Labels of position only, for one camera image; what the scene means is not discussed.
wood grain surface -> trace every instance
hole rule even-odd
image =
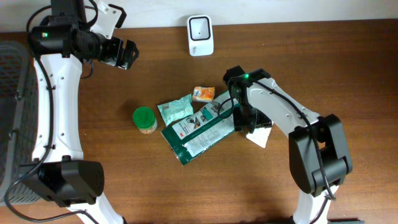
[[[226,69],[240,65],[248,72],[264,68],[298,102],[342,120],[354,170],[328,218],[396,223],[398,20],[214,26],[213,32],[214,54],[191,57],[185,27],[116,30],[116,37],[137,43],[135,64],[121,70],[95,62],[93,77],[81,80],[81,145],[86,160],[102,163],[115,211],[128,223],[254,223],[294,213],[299,189],[278,127],[265,149],[234,133],[186,166],[160,134],[165,124],[156,105],[195,86],[215,86],[220,94]],[[0,37],[25,42],[25,34]],[[155,111],[159,127],[151,135],[132,122],[140,106]],[[39,218],[66,212],[44,201],[17,208]],[[0,219],[27,223],[6,207]]]

white device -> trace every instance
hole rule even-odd
[[[211,19],[205,15],[190,16],[187,19],[189,54],[191,56],[211,55],[214,51]]]

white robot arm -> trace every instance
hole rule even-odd
[[[90,0],[94,7],[88,8],[96,15],[87,22],[84,1],[51,2],[52,15],[28,35],[39,84],[39,122],[32,153],[36,164],[20,166],[18,182],[45,200],[67,207],[72,211],[68,214],[78,215],[84,223],[123,224],[125,219],[113,210],[103,193],[101,164],[83,160],[78,134],[78,86],[83,60],[97,59],[130,69],[139,52],[134,42],[128,40],[123,49],[123,41],[112,36],[114,28],[121,27],[126,18],[123,8]],[[6,204],[28,221],[57,219],[27,217]]]
[[[237,66],[227,70],[224,82],[231,98],[239,102],[233,110],[235,131],[246,126],[252,133],[261,126],[256,119],[262,113],[289,139],[290,172],[300,188],[297,210],[290,222],[328,223],[330,199],[353,169],[340,120],[333,114],[321,117],[302,106],[263,69],[245,73]],[[325,142],[323,149],[319,149],[318,141]]]

small orange box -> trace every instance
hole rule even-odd
[[[212,102],[214,100],[214,95],[216,93],[216,88],[214,87],[201,87],[196,86],[193,89],[192,101],[196,102]]]

snack package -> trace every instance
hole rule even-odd
[[[214,95],[216,93],[216,88],[214,87],[200,87],[196,86],[193,89],[192,100],[196,102],[212,102]]]
[[[168,126],[173,121],[192,115],[193,108],[191,106],[191,102],[192,97],[191,94],[189,94],[179,100],[174,100],[170,103],[158,105],[157,107],[160,111],[160,114],[162,115],[166,126]]]
[[[225,119],[217,115],[218,107],[227,99],[229,93],[226,91],[195,114],[162,130],[163,137],[183,165],[234,132],[233,115]],[[231,110],[231,102],[227,101],[220,109],[220,115],[225,116]]]

